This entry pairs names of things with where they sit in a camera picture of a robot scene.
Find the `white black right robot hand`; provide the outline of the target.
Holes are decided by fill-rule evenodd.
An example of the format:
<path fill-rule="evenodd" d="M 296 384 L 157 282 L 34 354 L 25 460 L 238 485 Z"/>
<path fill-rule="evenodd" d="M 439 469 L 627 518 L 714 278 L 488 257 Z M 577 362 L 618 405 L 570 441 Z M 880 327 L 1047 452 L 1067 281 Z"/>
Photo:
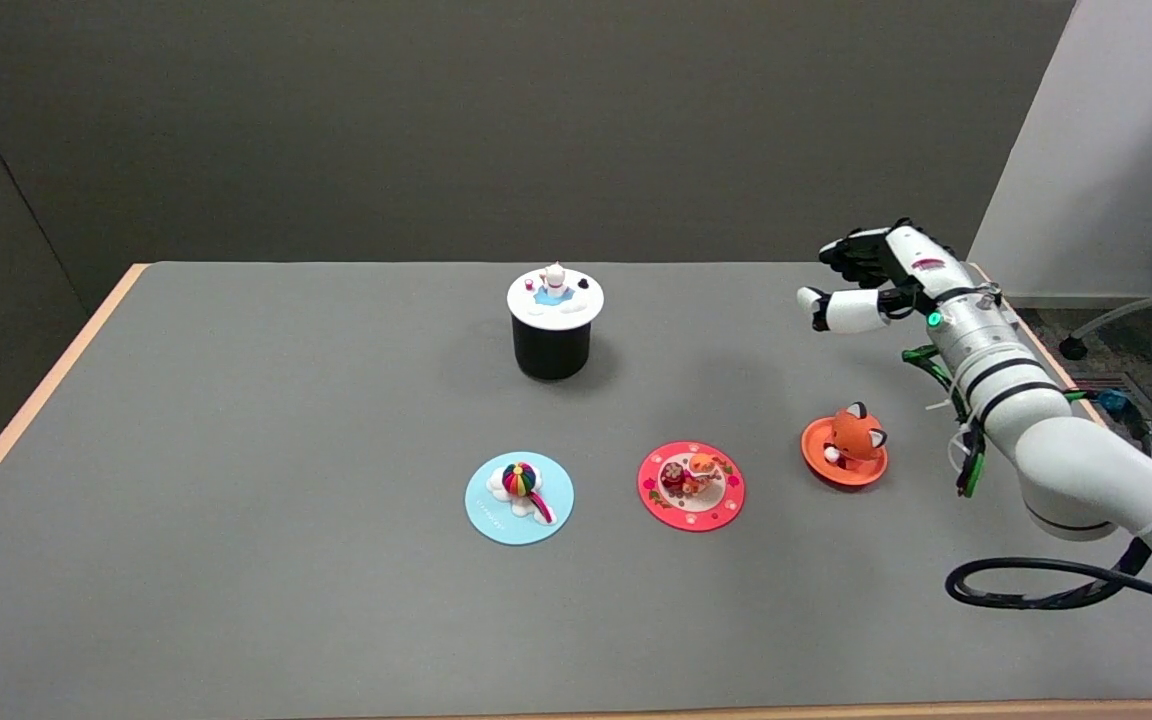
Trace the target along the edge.
<path fill-rule="evenodd" d="M 890 227 L 856 229 L 820 249 L 818 259 L 851 290 L 801 287 L 796 301 L 817 332 L 856 334 L 882 329 L 919 313 L 931 318 L 958 297 L 980 296 L 1000 306 L 995 286 L 973 282 L 950 247 L 902 218 Z"/>

